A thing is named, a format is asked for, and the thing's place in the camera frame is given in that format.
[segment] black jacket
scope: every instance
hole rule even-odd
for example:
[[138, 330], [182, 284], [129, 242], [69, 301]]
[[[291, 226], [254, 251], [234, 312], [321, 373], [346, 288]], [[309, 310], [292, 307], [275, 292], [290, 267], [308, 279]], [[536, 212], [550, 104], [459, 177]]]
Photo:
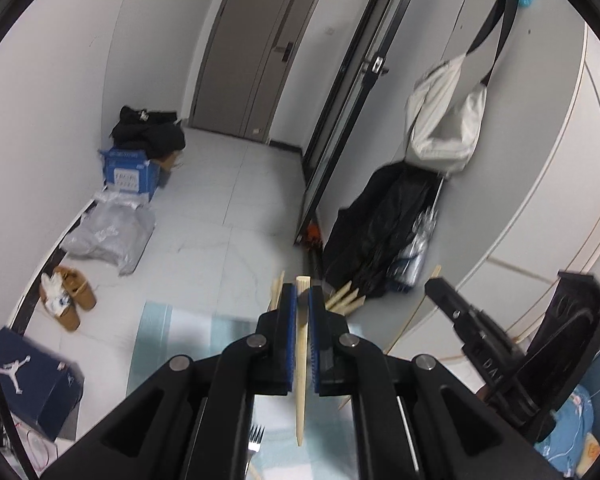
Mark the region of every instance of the black jacket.
[[382, 296], [386, 271], [413, 238], [413, 223], [439, 182], [406, 162], [376, 170], [351, 206], [338, 211], [322, 254], [325, 280], [336, 289], [351, 280], [359, 296]]
[[120, 122], [114, 126], [113, 145], [121, 150], [143, 150], [147, 158], [160, 158], [185, 147], [184, 132], [174, 122], [176, 112], [136, 111], [128, 106], [120, 110]]

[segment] black bag strap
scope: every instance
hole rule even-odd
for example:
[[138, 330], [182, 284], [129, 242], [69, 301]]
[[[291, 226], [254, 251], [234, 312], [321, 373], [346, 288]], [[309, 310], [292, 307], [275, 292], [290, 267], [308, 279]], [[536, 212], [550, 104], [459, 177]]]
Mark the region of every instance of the black bag strap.
[[516, 12], [518, 10], [518, 0], [496, 0], [491, 7], [489, 15], [484, 20], [482, 27], [478, 31], [478, 34], [474, 38], [469, 47], [469, 50], [466, 51], [466, 54], [471, 54], [474, 50], [476, 50], [481, 44], [484, 43], [484, 40], [491, 34], [491, 31], [496, 27], [500, 18], [502, 18], [502, 28], [500, 29], [500, 38], [498, 39], [498, 47], [496, 49], [496, 55], [493, 59], [493, 63], [491, 64], [490, 70], [487, 72], [487, 75], [482, 78], [481, 83], [485, 86], [489, 84], [489, 79], [491, 78], [491, 73], [493, 73], [493, 69], [496, 65], [498, 57], [504, 48], [505, 43], [507, 43], [507, 38], [509, 37], [509, 33], [511, 32], [511, 28], [513, 27], [513, 22], [516, 19]]

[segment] metal screw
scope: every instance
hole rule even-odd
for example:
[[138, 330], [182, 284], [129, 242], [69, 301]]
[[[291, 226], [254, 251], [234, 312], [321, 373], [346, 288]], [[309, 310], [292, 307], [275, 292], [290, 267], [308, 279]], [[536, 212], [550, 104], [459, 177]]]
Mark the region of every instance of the metal screw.
[[262, 348], [266, 344], [267, 338], [262, 334], [251, 334], [247, 338], [247, 345], [249, 345], [251, 348]]
[[346, 333], [342, 334], [338, 338], [338, 341], [342, 346], [348, 346], [349, 348], [353, 348], [360, 342], [360, 338], [355, 334]]
[[176, 355], [169, 361], [169, 368], [174, 372], [181, 372], [189, 368], [189, 358], [186, 355]]
[[428, 354], [422, 354], [416, 357], [416, 365], [423, 370], [433, 370], [436, 360]]

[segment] jumpman logo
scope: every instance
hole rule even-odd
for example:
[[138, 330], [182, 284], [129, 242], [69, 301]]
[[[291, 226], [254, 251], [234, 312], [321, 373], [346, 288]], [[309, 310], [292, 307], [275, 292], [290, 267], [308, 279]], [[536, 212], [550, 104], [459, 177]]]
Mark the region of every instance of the jumpman logo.
[[0, 368], [0, 374], [7, 375], [10, 377], [11, 382], [13, 383], [14, 388], [16, 389], [16, 393], [18, 395], [22, 395], [22, 390], [20, 389], [20, 385], [18, 384], [18, 378], [16, 377], [16, 373], [21, 366], [24, 366], [25, 363], [28, 363], [31, 359], [31, 356], [28, 355], [24, 358], [24, 361], [15, 360], [13, 363], [8, 363]]

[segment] label on box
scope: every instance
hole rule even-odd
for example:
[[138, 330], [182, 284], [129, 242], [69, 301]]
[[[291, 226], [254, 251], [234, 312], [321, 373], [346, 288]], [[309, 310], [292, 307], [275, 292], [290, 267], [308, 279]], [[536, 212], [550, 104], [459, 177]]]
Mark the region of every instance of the label on box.
[[113, 183], [122, 191], [140, 191], [140, 172], [138, 170], [113, 169]]

